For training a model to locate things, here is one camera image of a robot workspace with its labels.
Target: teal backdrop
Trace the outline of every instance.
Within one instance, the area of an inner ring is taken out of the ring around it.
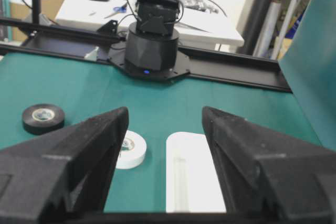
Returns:
[[[145,138],[148,151],[139,167],[116,170],[105,211],[165,211],[165,141],[174,132],[203,133],[206,105],[320,144],[290,93],[190,78],[154,83],[112,66],[10,53],[0,61],[1,148],[34,137],[24,131],[21,116],[37,103],[62,107],[66,125],[128,107],[129,129]]]

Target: metal bracket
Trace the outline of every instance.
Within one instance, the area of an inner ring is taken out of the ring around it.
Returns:
[[[100,27],[97,32],[105,35],[116,35],[118,29],[118,21],[110,20],[105,25]]]

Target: scissors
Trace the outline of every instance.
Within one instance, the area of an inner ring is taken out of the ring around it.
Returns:
[[[126,13],[126,11],[127,11],[127,3],[125,3],[123,6],[113,8],[113,13],[105,18],[113,17],[118,13]]]

